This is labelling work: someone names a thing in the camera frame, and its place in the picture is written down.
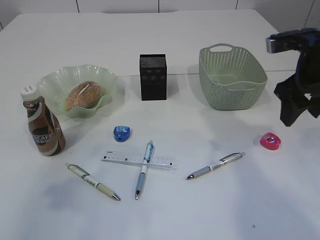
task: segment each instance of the pink pencil sharpener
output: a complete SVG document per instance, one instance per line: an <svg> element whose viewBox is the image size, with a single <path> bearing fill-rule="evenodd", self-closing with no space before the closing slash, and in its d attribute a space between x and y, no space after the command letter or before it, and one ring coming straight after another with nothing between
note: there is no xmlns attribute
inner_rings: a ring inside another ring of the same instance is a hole
<svg viewBox="0 0 320 240"><path fill-rule="evenodd" d="M266 149L277 150L281 144L281 139L272 132L267 132L260 139L260 144Z"/></svg>

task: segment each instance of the white wall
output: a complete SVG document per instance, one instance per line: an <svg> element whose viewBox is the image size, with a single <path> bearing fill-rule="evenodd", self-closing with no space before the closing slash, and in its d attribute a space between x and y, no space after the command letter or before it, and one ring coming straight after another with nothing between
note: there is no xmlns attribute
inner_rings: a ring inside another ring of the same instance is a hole
<svg viewBox="0 0 320 240"><path fill-rule="evenodd" d="M158 0L77 0L80 12L157 13Z"/></svg>
<svg viewBox="0 0 320 240"><path fill-rule="evenodd" d="M3 27L19 14L77 12L76 0L0 0L0 22Z"/></svg>
<svg viewBox="0 0 320 240"><path fill-rule="evenodd" d="M305 25L320 28L320 0L315 2L314 0L77 0L77 2L80 12L104 13L255 9L278 31L299 29ZM20 13L77 13L78 7L76 0L0 0L0 22L5 27Z"/></svg>
<svg viewBox="0 0 320 240"><path fill-rule="evenodd" d="M304 28L314 0L239 0L238 9L255 9L278 31Z"/></svg>
<svg viewBox="0 0 320 240"><path fill-rule="evenodd" d="M159 11L236 9L236 5L237 0L159 0Z"/></svg>
<svg viewBox="0 0 320 240"><path fill-rule="evenodd" d="M320 29L320 0L315 0L310 16L305 25L306 28L319 28Z"/></svg>

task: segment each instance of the gray pen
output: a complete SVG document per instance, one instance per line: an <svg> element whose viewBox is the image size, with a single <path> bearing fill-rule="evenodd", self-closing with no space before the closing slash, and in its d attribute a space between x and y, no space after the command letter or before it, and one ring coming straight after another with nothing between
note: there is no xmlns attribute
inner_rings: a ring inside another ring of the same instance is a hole
<svg viewBox="0 0 320 240"><path fill-rule="evenodd" d="M152 155L154 154L155 147L153 145L153 141L150 140L148 144L146 145L146 149L144 152L144 158L143 158L143 165L141 167L141 171L139 174L138 182L136 184L135 188L135 199L137 200L140 196L140 193L142 192L142 189L144 188L146 175L148 171L147 164L150 162Z"/></svg>
<svg viewBox="0 0 320 240"><path fill-rule="evenodd" d="M232 154L220 159L219 161L215 162L214 164L211 164L209 166L205 166L204 168L201 168L200 170L191 173L185 179L191 180L191 179L195 179L197 177L200 177L200 176L207 174L213 170L216 170L226 164L232 163L235 160L242 158L244 155L245 155L245 152L232 153Z"/></svg>

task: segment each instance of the blue pencil sharpener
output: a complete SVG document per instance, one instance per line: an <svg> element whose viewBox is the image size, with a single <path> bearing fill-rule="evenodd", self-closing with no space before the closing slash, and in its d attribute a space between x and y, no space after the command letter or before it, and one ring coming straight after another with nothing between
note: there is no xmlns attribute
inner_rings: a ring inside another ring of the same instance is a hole
<svg viewBox="0 0 320 240"><path fill-rule="evenodd" d="M128 126L116 126L113 130L114 139L117 142L124 142L130 136L130 127Z"/></svg>

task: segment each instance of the ruler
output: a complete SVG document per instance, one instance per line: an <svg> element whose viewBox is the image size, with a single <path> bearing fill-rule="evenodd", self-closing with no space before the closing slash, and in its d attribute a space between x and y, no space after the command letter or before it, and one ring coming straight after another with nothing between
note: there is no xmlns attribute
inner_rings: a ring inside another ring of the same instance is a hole
<svg viewBox="0 0 320 240"><path fill-rule="evenodd" d="M175 167L174 157L153 156L149 163L144 164L144 155L125 153L120 151L107 151L101 158L101 161L115 164L126 164L133 166L146 165L155 169L173 169Z"/></svg>

